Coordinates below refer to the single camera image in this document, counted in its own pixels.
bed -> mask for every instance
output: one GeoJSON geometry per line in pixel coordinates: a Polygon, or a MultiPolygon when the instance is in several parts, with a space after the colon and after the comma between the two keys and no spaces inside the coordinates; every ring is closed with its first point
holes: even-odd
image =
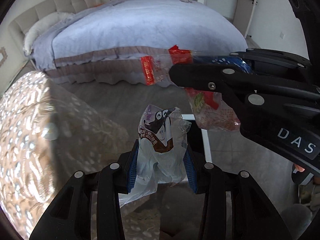
{"type": "Polygon", "coordinates": [[[141,57],[169,48],[227,55],[245,51],[241,33],[219,13],[189,0],[46,0],[9,25],[22,52],[25,35],[54,13],[73,13],[32,44],[38,70],[57,83],[125,80],[145,84],[141,57]]]}

door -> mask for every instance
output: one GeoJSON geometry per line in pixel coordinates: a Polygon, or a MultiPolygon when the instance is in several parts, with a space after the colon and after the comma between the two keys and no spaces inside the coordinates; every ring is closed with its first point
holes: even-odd
{"type": "Polygon", "coordinates": [[[257,0],[238,0],[233,25],[247,37],[257,0]]]}

plastic wrapper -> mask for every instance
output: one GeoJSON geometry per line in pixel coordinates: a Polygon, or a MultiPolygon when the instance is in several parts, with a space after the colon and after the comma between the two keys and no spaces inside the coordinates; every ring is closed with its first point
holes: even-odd
{"type": "MultiPolygon", "coordinates": [[[[181,50],[177,46],[169,49],[169,53],[141,58],[147,85],[159,84],[166,87],[173,84],[169,77],[169,70],[174,64],[233,64],[245,73],[252,73],[250,66],[236,56],[212,56],[212,52],[181,50]]],[[[220,93],[198,91],[193,88],[186,88],[185,90],[199,128],[206,130],[239,130],[239,119],[233,109],[222,100],[220,93]]]]}
{"type": "Polygon", "coordinates": [[[70,176],[118,160],[127,139],[44,73],[20,78],[0,101],[0,206],[17,232],[28,239],[70,176]]]}
{"type": "Polygon", "coordinates": [[[131,193],[119,194],[120,206],[156,192],[158,183],[179,183],[186,177],[183,157],[190,126],[177,107],[147,107],[138,128],[137,179],[131,193]]]}

white pillow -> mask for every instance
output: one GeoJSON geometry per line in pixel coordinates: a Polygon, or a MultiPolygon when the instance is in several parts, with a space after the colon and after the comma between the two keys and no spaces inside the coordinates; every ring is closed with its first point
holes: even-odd
{"type": "Polygon", "coordinates": [[[50,27],[54,26],[58,22],[65,20],[73,13],[54,12],[41,20],[37,21],[26,33],[24,37],[23,52],[26,56],[29,56],[32,52],[32,44],[41,34],[45,33],[50,27]]]}

beige headboard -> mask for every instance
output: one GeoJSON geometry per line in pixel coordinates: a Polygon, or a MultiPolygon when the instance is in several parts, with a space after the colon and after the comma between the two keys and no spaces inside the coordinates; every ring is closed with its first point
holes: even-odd
{"type": "Polygon", "coordinates": [[[78,13],[101,4],[101,0],[45,0],[20,14],[8,26],[21,53],[24,35],[41,18],[53,12],[78,13]]]}

